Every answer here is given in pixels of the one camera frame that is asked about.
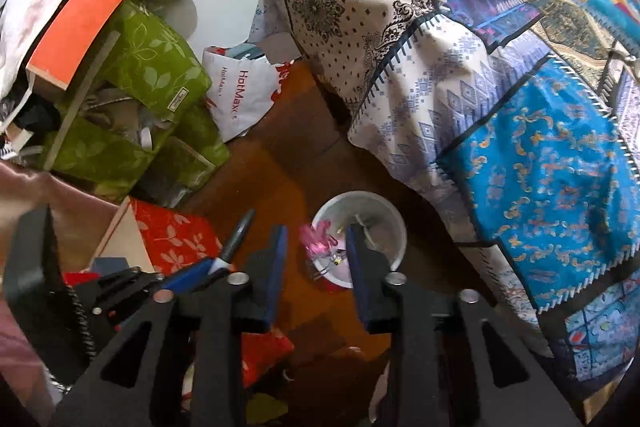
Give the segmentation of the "white trash bucket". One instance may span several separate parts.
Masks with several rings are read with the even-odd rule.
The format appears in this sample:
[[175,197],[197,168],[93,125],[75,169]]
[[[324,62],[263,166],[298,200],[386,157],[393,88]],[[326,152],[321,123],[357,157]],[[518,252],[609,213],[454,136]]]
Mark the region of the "white trash bucket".
[[350,191],[328,200],[299,231],[311,276],[337,287],[352,288],[349,248],[358,241],[381,254],[392,271],[404,260],[408,233],[399,210],[386,198]]

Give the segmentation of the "red floral box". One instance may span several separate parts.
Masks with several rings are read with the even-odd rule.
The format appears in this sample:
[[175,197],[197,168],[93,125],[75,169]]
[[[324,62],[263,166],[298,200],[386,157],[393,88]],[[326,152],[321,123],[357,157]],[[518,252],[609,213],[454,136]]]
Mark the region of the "red floral box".
[[207,257],[217,257],[222,244],[203,217],[142,202],[127,196],[92,260],[124,259],[128,267],[171,275]]

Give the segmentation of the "green floral bag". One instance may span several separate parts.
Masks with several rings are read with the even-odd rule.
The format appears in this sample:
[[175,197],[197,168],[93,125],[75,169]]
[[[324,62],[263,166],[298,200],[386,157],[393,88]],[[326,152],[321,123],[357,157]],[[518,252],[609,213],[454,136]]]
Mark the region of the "green floral bag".
[[134,193],[175,207],[230,157],[205,104],[211,85],[186,40],[124,0],[58,102],[37,165],[109,202]]

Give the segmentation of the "white HotMax plastic bag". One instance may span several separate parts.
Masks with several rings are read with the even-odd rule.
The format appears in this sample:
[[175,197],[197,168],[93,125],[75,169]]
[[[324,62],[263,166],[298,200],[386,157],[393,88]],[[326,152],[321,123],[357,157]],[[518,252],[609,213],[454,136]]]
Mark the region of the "white HotMax plastic bag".
[[209,46],[202,65],[212,80],[205,104],[227,143],[254,127],[282,93],[293,61],[271,63],[258,46]]

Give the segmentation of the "patchwork patterned bedspread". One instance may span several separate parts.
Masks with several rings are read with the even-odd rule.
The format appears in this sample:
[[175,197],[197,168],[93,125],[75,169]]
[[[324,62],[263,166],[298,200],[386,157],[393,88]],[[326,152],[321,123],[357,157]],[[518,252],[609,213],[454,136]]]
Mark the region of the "patchwork patterned bedspread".
[[639,40],[580,0],[259,0],[585,400],[639,347]]

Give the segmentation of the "orange box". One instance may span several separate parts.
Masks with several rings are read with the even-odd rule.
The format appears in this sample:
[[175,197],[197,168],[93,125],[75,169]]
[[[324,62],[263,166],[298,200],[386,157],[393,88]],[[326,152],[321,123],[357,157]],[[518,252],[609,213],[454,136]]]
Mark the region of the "orange box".
[[122,0],[68,0],[43,33],[26,65],[43,98],[64,93],[102,27]]

